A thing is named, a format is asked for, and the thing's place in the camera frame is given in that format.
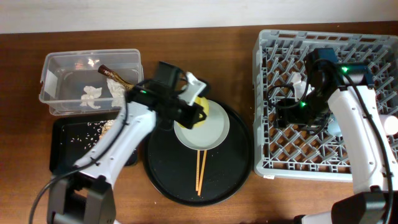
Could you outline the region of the pink cup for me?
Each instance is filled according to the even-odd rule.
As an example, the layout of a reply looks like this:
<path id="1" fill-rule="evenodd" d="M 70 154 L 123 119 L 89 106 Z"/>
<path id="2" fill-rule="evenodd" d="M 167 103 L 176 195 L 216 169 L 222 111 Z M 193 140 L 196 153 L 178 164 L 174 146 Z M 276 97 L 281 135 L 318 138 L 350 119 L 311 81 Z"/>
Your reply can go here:
<path id="1" fill-rule="evenodd" d="M 392 136 L 397 134 L 398 132 L 397 117 L 393 115 L 384 115 L 384 114 L 381 114 L 379 117 L 386 136 Z"/>

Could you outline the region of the gold snack wrapper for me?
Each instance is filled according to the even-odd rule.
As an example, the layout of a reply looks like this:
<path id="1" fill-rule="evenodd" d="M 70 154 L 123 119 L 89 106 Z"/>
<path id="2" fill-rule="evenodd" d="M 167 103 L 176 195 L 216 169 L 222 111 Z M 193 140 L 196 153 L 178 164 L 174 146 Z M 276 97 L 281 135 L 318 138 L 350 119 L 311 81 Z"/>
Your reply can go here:
<path id="1" fill-rule="evenodd" d="M 115 71 L 111 70 L 110 68 L 108 68 L 105 65 L 100 65 L 98 68 L 98 73 L 114 80 L 115 82 L 121 84 L 125 89 L 130 90 L 132 88 L 134 88 L 134 85 L 131 83 L 128 83 L 127 81 L 125 81 L 124 79 L 122 79 L 118 73 L 116 73 Z"/>

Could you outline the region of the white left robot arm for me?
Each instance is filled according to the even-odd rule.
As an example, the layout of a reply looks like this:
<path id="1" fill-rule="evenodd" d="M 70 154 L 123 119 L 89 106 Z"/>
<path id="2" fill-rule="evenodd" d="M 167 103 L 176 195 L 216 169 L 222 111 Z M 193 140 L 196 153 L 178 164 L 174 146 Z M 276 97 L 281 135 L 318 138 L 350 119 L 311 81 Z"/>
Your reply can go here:
<path id="1" fill-rule="evenodd" d="M 116 223 L 113 188 L 133 151 L 150 134 L 157 118 L 191 129 L 206 116 L 196 98 L 205 88 L 185 87 L 166 93 L 135 86 L 111 129 L 72 167 L 47 185 L 48 223 Z"/>

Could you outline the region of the yellow bowl with food scraps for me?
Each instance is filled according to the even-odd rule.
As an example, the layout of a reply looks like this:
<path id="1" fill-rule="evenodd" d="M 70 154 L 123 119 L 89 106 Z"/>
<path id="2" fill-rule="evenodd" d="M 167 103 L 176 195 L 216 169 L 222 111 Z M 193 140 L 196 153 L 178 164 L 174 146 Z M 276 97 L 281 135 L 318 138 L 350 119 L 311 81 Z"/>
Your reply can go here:
<path id="1" fill-rule="evenodd" d="M 209 113 L 209 105 L 204 97 L 196 97 L 192 106 L 188 106 L 186 102 L 178 98 L 178 116 L 175 120 L 179 126 L 187 129 L 202 125 L 207 119 Z"/>

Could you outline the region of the grey plate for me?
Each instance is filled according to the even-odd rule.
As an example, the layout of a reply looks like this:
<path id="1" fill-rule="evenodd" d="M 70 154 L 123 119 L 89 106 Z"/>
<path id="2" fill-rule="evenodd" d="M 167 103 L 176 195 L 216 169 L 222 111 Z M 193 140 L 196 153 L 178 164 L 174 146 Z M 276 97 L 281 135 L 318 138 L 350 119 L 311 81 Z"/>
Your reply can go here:
<path id="1" fill-rule="evenodd" d="M 215 101 L 205 99 L 204 121 L 194 125 L 192 129 L 184 128 L 174 122 L 174 132 L 177 139 L 186 147 L 196 151 L 206 151 L 219 146 L 229 133 L 229 116 L 226 110 Z"/>

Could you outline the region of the blue cup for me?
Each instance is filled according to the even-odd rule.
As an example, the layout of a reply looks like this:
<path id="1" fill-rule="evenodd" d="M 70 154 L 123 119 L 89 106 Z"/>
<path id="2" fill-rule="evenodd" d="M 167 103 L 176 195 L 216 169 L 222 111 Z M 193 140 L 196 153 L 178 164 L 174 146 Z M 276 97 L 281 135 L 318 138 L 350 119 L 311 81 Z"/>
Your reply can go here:
<path id="1" fill-rule="evenodd" d="M 335 118 L 331 119 L 331 121 L 328 123 L 327 131 L 331 135 L 334 135 L 336 137 L 342 137 L 341 129 Z"/>

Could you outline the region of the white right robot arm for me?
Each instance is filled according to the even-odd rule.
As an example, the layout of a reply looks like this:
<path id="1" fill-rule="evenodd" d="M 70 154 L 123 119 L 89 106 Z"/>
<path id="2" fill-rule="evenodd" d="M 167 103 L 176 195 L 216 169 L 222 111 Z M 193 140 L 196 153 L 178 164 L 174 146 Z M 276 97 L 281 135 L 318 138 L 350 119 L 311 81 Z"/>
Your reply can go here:
<path id="1" fill-rule="evenodd" d="M 307 81 L 288 85 L 294 97 L 273 105 L 274 124 L 318 134 L 333 115 L 348 154 L 354 194 L 329 212 L 298 215 L 294 223 L 397 223 L 397 161 L 377 109 L 370 69 L 361 62 L 339 62 L 332 48 L 314 49 L 304 65 Z"/>

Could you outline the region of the wooden chopstick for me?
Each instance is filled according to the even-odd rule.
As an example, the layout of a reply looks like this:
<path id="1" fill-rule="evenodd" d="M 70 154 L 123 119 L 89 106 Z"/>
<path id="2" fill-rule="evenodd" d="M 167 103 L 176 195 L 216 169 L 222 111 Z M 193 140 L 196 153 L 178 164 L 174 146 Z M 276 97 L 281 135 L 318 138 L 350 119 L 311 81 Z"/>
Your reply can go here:
<path id="1" fill-rule="evenodd" d="M 200 180 L 200 151 L 197 151 L 197 165 L 196 165 L 196 177 L 195 177 L 195 190 L 199 190 L 199 180 Z"/>
<path id="2" fill-rule="evenodd" d="M 198 181 L 198 196 L 201 195 L 201 191 L 202 191 L 207 152 L 208 151 L 203 151 L 203 158 L 202 158 L 201 167 L 200 167 L 201 171 L 199 173 L 200 176 L 199 176 L 199 181 Z"/>

